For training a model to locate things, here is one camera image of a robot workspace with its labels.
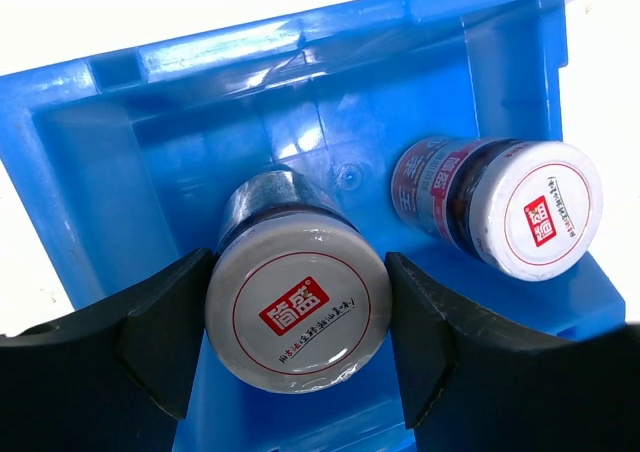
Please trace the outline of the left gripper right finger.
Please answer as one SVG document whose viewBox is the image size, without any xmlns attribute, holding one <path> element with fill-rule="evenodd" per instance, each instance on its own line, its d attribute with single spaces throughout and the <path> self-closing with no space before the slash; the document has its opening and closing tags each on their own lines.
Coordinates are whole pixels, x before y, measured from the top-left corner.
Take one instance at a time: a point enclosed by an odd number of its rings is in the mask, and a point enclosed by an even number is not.
<svg viewBox="0 0 640 452">
<path fill-rule="evenodd" d="M 569 341 L 386 256 L 406 427 L 420 451 L 635 451 L 639 328 Z"/>
</svg>

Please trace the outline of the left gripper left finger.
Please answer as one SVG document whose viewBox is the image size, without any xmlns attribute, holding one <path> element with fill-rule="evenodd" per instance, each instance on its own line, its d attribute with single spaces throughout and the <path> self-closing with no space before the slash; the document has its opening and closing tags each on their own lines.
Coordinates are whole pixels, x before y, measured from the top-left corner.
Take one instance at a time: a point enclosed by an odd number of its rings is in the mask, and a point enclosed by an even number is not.
<svg viewBox="0 0 640 452">
<path fill-rule="evenodd" d="M 71 314 L 1 338 L 4 451 L 169 451 L 214 266 L 197 249 Z"/>
</svg>

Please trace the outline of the white-lid spice jar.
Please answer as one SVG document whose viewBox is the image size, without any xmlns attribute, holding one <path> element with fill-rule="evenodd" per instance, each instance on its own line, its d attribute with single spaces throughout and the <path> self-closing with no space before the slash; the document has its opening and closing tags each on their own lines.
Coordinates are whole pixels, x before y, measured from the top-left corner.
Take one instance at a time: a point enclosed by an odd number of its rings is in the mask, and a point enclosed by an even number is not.
<svg viewBox="0 0 640 452">
<path fill-rule="evenodd" d="M 562 141 L 429 136 L 399 157 L 391 197 L 405 223 L 528 282 L 573 267 L 603 210 L 595 165 Z"/>
<path fill-rule="evenodd" d="M 387 270 L 304 175 L 260 173 L 224 210 L 205 307 L 208 339 L 243 382 L 284 394 L 343 382 L 379 350 L 391 322 Z"/>
</svg>

